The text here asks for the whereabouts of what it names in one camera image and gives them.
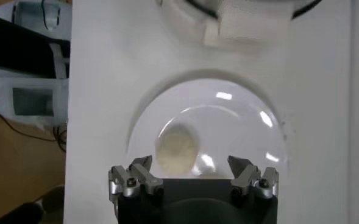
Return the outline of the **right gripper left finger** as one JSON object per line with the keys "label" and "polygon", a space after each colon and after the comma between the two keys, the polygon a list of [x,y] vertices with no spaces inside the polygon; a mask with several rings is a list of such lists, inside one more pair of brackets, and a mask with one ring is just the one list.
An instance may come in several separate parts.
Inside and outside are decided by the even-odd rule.
{"label": "right gripper left finger", "polygon": [[113,166],[108,172],[109,200],[115,203],[120,196],[135,198],[141,188],[148,195],[161,197],[164,194],[163,180],[153,176],[149,171],[152,155],[135,158],[129,167]]}

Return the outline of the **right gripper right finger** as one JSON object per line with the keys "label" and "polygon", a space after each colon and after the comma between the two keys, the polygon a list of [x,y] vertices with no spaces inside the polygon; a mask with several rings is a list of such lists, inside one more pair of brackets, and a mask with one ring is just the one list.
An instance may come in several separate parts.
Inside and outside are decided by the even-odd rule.
{"label": "right gripper right finger", "polygon": [[227,161],[234,176],[230,183],[240,196],[253,192],[262,199],[278,197],[279,173],[274,167],[267,167],[261,173],[248,159],[229,155]]}

